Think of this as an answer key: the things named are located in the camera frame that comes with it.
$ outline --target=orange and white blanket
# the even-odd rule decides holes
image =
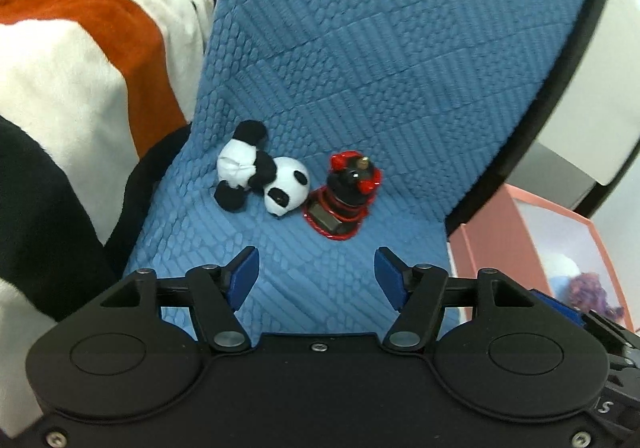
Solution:
[[[29,347],[122,274],[137,235],[122,224],[126,191],[193,117],[214,2],[0,0],[0,428],[9,436],[40,415],[24,373]],[[119,259],[102,258],[109,247]]]

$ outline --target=blue textured cushion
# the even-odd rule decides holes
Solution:
[[[449,267],[443,221],[527,110],[583,0],[218,0],[190,139],[159,185],[127,268],[180,276],[260,250],[238,317],[260,332],[384,333],[396,318],[374,251]],[[316,234],[210,196],[216,156],[242,119],[272,155],[303,160],[313,187],[329,154],[357,149],[384,173],[360,233]],[[188,314],[165,319],[189,329]],[[456,323],[449,314],[445,328]]]

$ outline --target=panda plush toy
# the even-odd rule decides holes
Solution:
[[[224,145],[216,168],[218,185],[213,198],[226,211],[244,207],[250,190],[264,193],[267,211],[281,217],[300,206],[309,195],[305,165],[290,157],[275,159],[258,149],[267,137],[260,121],[242,121]]]
[[[272,215],[281,217],[300,206],[309,195],[309,172],[305,165],[291,157],[276,157],[276,176],[264,186],[264,206]]]
[[[231,141],[220,150],[216,164],[218,185],[213,198],[222,209],[242,209],[249,190],[261,190],[276,179],[273,158],[257,147],[266,137],[263,123],[242,121]]]

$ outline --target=panda ear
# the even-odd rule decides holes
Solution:
[[[293,176],[296,178],[296,180],[302,184],[303,186],[306,186],[309,184],[309,179],[306,178],[306,175],[303,174],[302,172],[296,170],[293,172]]]
[[[257,146],[265,137],[267,137],[267,127],[261,121],[242,121],[233,135],[233,139],[251,146]]]

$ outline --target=gold pin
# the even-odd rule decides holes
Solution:
[[[369,158],[368,157],[360,157],[356,162],[356,168],[358,170],[366,170],[369,168]]]

